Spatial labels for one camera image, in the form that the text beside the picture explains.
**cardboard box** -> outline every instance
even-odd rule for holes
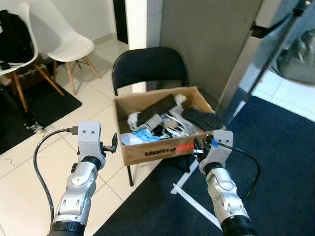
[[[143,111],[150,105],[170,94],[176,95],[179,93],[187,98],[183,107],[196,105],[204,112],[214,113],[210,105],[198,91],[197,87],[162,89],[145,93],[117,96],[114,98],[113,108],[116,125],[118,126],[117,135],[119,142],[121,143],[121,134],[131,132],[129,125],[127,124],[128,115],[134,112]],[[206,134],[211,134],[211,132],[130,146],[121,143],[124,164],[125,166],[128,166],[146,161],[191,154],[191,151],[193,150],[193,139],[195,137],[205,137]]]

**white plastic chair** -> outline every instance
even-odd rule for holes
[[[54,60],[54,77],[56,78],[57,61],[66,62],[73,93],[76,94],[70,62],[75,61],[81,68],[78,60],[83,59],[95,75],[100,79],[87,54],[94,49],[94,44],[88,38],[78,34],[49,0],[30,2],[31,23],[35,37],[40,42],[39,49]]]
[[[7,70],[1,70],[0,69],[0,75],[5,75],[5,74],[11,74],[12,78],[11,78],[11,84],[12,87],[14,88],[14,83],[16,85],[18,94],[20,96],[24,111],[27,113],[28,112],[28,107],[24,98],[24,94],[23,94],[23,90],[20,84],[20,80],[19,80],[19,76],[16,72],[16,70],[18,70],[19,68],[22,68],[26,65],[29,65],[31,63],[33,63],[36,58],[38,57],[38,47],[36,44],[36,40],[35,40],[35,36],[34,33],[32,31],[32,27],[31,27],[31,21],[30,21],[30,11],[29,11],[29,5],[26,3],[22,3],[19,5],[18,10],[17,10],[17,14],[20,16],[20,18],[25,22],[25,24],[27,25],[28,29],[29,29],[29,33],[31,36],[31,40],[33,43],[33,47],[34,47],[34,56],[33,58],[25,63],[22,64],[14,64],[11,65],[12,67],[10,69]],[[58,91],[58,93],[60,93],[62,96],[64,95],[63,92],[54,84],[54,82],[49,78],[48,75],[46,75],[46,73],[37,65],[34,63],[35,68],[40,72],[40,74]]]

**dark blue carpet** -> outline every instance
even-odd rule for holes
[[[260,180],[245,203],[259,235],[315,235],[315,123],[252,97],[228,130],[234,133],[234,147],[253,154],[261,165]],[[170,194],[183,174],[176,166],[184,167],[185,160],[163,160],[95,235],[221,236],[181,196]],[[232,152],[226,168],[243,197],[255,164]],[[183,189],[213,213],[205,177],[198,170]]]

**black metal stand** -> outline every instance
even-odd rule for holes
[[[187,173],[190,173],[189,157],[190,157],[190,155],[186,156],[186,172]],[[133,181],[132,181],[130,166],[127,166],[127,171],[128,171],[128,177],[129,177],[129,184],[131,187],[133,187]]]

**black chair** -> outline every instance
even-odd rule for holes
[[[182,82],[187,86],[187,72],[181,56],[167,47],[129,50],[121,54],[114,63],[112,79],[115,95],[117,89],[139,82],[170,81]],[[127,166],[130,186],[133,186],[130,166]]]

